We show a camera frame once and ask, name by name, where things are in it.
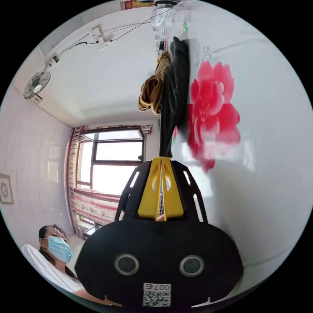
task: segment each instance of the glass pane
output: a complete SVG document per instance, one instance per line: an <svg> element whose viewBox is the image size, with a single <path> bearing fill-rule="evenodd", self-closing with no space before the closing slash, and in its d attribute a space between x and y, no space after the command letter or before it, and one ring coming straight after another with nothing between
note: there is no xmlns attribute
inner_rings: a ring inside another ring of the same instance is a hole
<svg viewBox="0 0 313 313"><path fill-rule="evenodd" d="M91 236L92 234L94 234L94 233L95 233L98 229L100 229L100 228L101 228L101 226L96 225L96 226L94 226L92 229L86 231L86 234L89 235L89 236Z"/></svg>
<svg viewBox="0 0 313 313"><path fill-rule="evenodd" d="M77 188L78 188L78 189L90 189L90 186L78 184L78 185L77 185Z"/></svg>
<svg viewBox="0 0 313 313"><path fill-rule="evenodd" d="M87 219L87 218L85 218L85 217L83 217L83 216L80 216L80 220L81 220L81 221L84 221L84 222L86 222L86 223L89 223L89 224L95 224L94 221L92 221L91 219Z"/></svg>
<svg viewBox="0 0 313 313"><path fill-rule="evenodd" d="M114 131L104 131L92 134L86 134L85 137L95 140L95 134L99 134L98 140L124 140L124 139L143 139L139 130L114 130Z"/></svg>
<svg viewBox="0 0 313 313"><path fill-rule="evenodd" d="M83 142L80 146L77 179L81 182L90 183L90 166L93 144L93 142Z"/></svg>
<svg viewBox="0 0 313 313"><path fill-rule="evenodd" d="M93 189L120 196L135 168L136 166L94 165Z"/></svg>
<svg viewBox="0 0 313 313"><path fill-rule="evenodd" d="M138 161L142 155L142 142L98 143L96 160Z"/></svg>

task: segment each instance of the hanging clothes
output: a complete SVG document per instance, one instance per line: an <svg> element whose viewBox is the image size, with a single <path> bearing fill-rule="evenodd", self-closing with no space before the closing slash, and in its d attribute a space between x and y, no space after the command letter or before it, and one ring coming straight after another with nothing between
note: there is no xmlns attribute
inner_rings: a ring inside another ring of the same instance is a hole
<svg viewBox="0 0 313 313"><path fill-rule="evenodd" d="M158 58L155 74L148 78L141 86L138 110L143 112L151 108L153 114L160 116L163 82L166 68L170 60L168 52L163 52Z"/></svg>
<svg viewBox="0 0 313 313"><path fill-rule="evenodd" d="M171 141L175 127L186 118L189 91L189 50L184 40L173 37L172 63L166 69L160 122L161 157L172 157Z"/></svg>

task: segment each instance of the red peony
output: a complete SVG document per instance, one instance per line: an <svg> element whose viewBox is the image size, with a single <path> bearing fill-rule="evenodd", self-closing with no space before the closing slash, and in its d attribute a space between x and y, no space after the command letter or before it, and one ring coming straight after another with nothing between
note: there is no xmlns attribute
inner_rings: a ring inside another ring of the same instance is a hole
<svg viewBox="0 0 313 313"><path fill-rule="evenodd" d="M216 153L227 154L240 142L236 127L240 116L230 103L233 92L229 65L219 62L212 67L210 62L202 61L198 79L190 87L188 145L205 171L214 167Z"/></svg>

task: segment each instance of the picture frame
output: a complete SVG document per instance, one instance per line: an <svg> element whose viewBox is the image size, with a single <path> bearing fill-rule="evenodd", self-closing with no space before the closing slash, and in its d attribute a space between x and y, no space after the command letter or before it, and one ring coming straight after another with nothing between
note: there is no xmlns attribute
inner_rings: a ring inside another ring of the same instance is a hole
<svg viewBox="0 0 313 313"><path fill-rule="evenodd" d="M121 0L121 10L129 10L134 9L138 7L153 7L154 1L139 1L139 0Z"/></svg>
<svg viewBox="0 0 313 313"><path fill-rule="evenodd" d="M14 204L11 177L0 173L0 204Z"/></svg>

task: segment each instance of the blue surgical mask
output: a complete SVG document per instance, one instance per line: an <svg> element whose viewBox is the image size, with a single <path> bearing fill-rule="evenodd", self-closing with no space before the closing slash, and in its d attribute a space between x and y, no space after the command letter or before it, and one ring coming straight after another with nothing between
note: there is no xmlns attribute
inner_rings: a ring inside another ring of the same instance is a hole
<svg viewBox="0 0 313 313"><path fill-rule="evenodd" d="M73 256L71 248L64 241L63 238L48 236L48 250L52 255L54 255L57 259L69 263Z"/></svg>

